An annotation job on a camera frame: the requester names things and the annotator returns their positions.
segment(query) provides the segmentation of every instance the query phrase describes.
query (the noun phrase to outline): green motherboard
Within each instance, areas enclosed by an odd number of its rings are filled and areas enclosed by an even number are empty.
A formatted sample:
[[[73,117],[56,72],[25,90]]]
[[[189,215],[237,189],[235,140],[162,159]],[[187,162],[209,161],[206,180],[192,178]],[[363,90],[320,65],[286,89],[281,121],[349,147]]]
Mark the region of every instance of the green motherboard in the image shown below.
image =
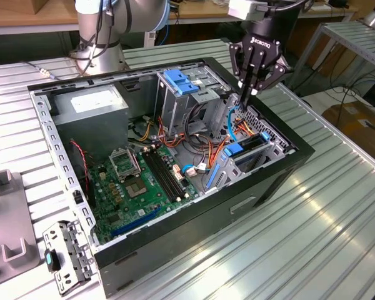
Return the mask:
[[[169,174],[166,175],[175,178],[172,166],[177,163],[168,149],[161,146],[155,152],[167,168],[166,172]],[[168,187],[159,184],[159,179],[163,180],[158,178],[161,174],[157,168],[154,171],[150,170],[144,155],[129,151],[129,156],[119,155],[112,161],[107,159],[102,164],[89,168],[95,196],[95,205],[91,205],[91,209],[96,219],[95,233],[101,244],[199,196],[194,186],[185,178],[183,181],[176,180],[184,196],[178,197],[177,201],[170,199],[167,196],[169,191],[163,189]],[[135,164],[139,165],[140,174],[135,172],[132,176],[120,180],[120,173],[133,168],[131,156],[135,158]]]

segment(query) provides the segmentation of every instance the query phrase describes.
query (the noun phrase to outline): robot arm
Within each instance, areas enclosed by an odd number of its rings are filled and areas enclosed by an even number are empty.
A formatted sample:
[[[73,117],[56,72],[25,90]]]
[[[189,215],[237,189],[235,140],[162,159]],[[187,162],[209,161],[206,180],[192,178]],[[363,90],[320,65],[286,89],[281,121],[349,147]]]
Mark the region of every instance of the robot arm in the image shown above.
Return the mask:
[[[73,58],[88,75],[124,69],[119,35],[160,30],[169,16],[168,0],[76,0],[75,8],[81,43]]]
[[[240,100],[244,108],[250,95],[256,95],[279,83],[292,71],[283,52],[300,11],[312,0],[253,1],[231,0],[229,14],[251,21],[247,34],[232,44],[229,53],[235,76],[239,77]]]

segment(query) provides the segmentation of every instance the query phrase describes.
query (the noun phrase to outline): wooden shelf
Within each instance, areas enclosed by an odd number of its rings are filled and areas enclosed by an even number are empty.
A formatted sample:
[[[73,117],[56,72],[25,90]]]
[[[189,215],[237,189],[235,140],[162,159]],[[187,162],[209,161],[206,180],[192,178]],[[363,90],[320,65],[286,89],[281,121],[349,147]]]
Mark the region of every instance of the wooden shelf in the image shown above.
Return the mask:
[[[333,12],[342,14],[355,12],[355,7],[349,9],[334,8]],[[310,10],[307,14],[327,14],[328,10]],[[228,17],[228,7],[218,6],[211,0],[204,2],[182,2],[179,7],[180,19],[200,19],[200,18],[226,18]],[[176,19],[175,13],[171,12],[170,19]],[[7,11],[0,9],[0,27],[11,26],[39,26],[39,25],[60,25],[60,24],[77,24],[78,14],[72,0],[49,0],[45,6],[35,15],[23,14],[20,12]]]

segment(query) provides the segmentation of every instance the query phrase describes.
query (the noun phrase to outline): expansion card slot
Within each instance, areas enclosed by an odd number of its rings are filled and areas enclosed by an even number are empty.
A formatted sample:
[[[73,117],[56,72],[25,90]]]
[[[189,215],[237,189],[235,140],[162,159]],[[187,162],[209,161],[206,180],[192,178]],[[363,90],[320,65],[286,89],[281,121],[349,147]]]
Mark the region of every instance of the expansion card slot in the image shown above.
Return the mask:
[[[152,212],[150,212],[149,214],[145,215],[144,217],[141,217],[140,219],[137,219],[133,222],[130,222],[129,224],[126,224],[125,226],[123,227],[120,227],[120,228],[117,228],[113,231],[111,231],[111,236],[114,237],[114,236],[118,236],[122,233],[126,233],[127,231],[133,229],[133,228],[136,228],[138,226],[140,226],[141,224],[144,224],[152,219],[154,219],[156,216],[157,216],[157,213],[161,210],[161,207],[153,210]]]

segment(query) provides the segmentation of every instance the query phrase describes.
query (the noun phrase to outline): slotted metal workbench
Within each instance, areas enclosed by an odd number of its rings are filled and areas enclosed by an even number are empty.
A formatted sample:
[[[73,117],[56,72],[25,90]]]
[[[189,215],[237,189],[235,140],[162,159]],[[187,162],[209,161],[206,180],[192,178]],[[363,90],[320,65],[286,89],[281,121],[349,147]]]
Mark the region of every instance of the slotted metal workbench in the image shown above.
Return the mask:
[[[220,40],[125,52],[132,68],[204,56],[231,70],[228,45]],[[35,63],[63,79],[77,75],[68,59]],[[74,217],[26,91],[44,81],[29,66],[0,66],[0,169],[22,174],[42,257],[38,267],[1,284],[0,299],[60,299],[43,262],[41,236],[54,222]],[[284,86],[260,98],[314,155],[265,205],[112,299],[373,297],[375,162]],[[104,299],[98,275],[65,299]]]
[[[375,65],[375,29],[367,27],[361,22],[341,22],[341,23],[324,23],[320,24],[304,50],[299,61],[295,65],[294,74],[292,75],[289,87],[300,77],[301,69],[308,60],[319,38],[326,34],[331,38],[331,46],[326,47],[326,51],[322,52],[318,61],[323,61],[332,49],[333,44],[342,44],[344,47],[355,52],[358,56],[364,59],[363,63],[357,67],[358,72],[354,72],[354,77],[350,80],[349,84],[354,81],[364,67],[367,61]]]

